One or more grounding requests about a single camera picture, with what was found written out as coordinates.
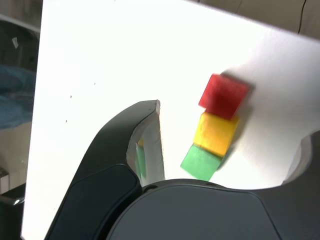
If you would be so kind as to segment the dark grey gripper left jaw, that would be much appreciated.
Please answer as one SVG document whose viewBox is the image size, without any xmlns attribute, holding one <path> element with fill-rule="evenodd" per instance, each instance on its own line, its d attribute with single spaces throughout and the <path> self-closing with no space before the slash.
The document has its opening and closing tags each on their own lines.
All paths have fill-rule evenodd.
<svg viewBox="0 0 320 240">
<path fill-rule="evenodd" d="M 120 214 L 165 178 L 160 102 L 140 101 L 96 134 L 47 232 L 49 240 L 104 240 Z"/>
</svg>

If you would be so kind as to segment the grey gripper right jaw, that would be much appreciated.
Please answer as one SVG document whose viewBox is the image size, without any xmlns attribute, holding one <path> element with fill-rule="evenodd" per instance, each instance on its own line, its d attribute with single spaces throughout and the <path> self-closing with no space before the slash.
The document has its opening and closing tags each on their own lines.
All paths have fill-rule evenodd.
<svg viewBox="0 0 320 240">
<path fill-rule="evenodd" d="M 255 190 L 167 184 L 143 194 L 119 216 L 109 240 L 317 240 L 320 237 L 320 134 L 305 171 Z"/>
</svg>

